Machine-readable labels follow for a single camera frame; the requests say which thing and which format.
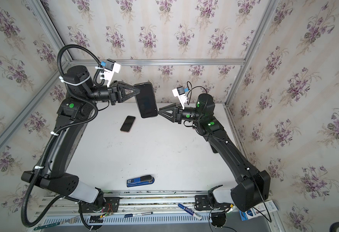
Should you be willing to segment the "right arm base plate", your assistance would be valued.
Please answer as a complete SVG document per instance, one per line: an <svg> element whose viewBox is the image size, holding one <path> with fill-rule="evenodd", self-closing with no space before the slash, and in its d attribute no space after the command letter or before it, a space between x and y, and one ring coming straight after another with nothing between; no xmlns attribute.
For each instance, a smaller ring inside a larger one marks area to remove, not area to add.
<svg viewBox="0 0 339 232"><path fill-rule="evenodd" d="M214 200L209 200L208 195L195 195L194 208L197 211L207 211L207 210L228 211L233 207L234 207L233 204L217 203Z"/></svg>

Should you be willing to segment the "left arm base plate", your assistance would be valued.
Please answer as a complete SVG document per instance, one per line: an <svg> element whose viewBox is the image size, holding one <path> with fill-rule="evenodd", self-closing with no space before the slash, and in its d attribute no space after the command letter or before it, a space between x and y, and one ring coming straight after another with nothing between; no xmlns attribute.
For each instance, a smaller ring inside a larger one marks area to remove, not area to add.
<svg viewBox="0 0 339 232"><path fill-rule="evenodd" d="M93 203L81 202L78 212L86 213L116 213L119 207L120 197L104 197L103 205L97 206Z"/></svg>

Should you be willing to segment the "black phone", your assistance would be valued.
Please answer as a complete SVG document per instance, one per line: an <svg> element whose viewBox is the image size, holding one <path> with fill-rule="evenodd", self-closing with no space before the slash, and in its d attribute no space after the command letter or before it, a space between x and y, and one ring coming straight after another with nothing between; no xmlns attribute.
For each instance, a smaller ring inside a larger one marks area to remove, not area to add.
<svg viewBox="0 0 339 232"><path fill-rule="evenodd" d="M150 82L135 84L140 93L135 96L141 118L153 118L158 116L158 108L155 99L153 85Z"/></svg>

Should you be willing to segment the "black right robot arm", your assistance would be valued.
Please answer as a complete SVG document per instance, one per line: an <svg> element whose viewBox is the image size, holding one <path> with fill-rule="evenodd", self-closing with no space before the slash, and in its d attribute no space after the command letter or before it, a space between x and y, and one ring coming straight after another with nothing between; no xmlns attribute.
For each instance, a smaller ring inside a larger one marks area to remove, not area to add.
<svg viewBox="0 0 339 232"><path fill-rule="evenodd" d="M213 188L210 194L214 203L233 203L240 211L246 212L267 200L271 176L267 171L259 171L242 155L214 116L214 109L213 97L203 93L199 95L195 107L173 103L160 108L158 113L173 123L193 123L196 132L209 142L213 153L223 158L237 183L227 191Z"/></svg>

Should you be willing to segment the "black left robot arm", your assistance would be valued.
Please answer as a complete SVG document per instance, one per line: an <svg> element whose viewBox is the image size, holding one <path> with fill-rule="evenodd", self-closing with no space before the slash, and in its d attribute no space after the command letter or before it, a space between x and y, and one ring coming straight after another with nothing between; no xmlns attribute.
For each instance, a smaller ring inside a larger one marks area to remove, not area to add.
<svg viewBox="0 0 339 232"><path fill-rule="evenodd" d="M87 124L97 116L96 103L109 102L115 105L139 94L140 91L134 86L112 80L120 69L118 63L101 62L96 70L106 84L100 87L94 85L87 68L82 65L70 68L59 77L70 91L57 111L56 124L51 131L51 144L45 147L46 155L41 156L31 171L23 172L22 181L34 181L37 187L78 201L90 204L97 201L100 197L97 188L83 183L78 176L66 171Z"/></svg>

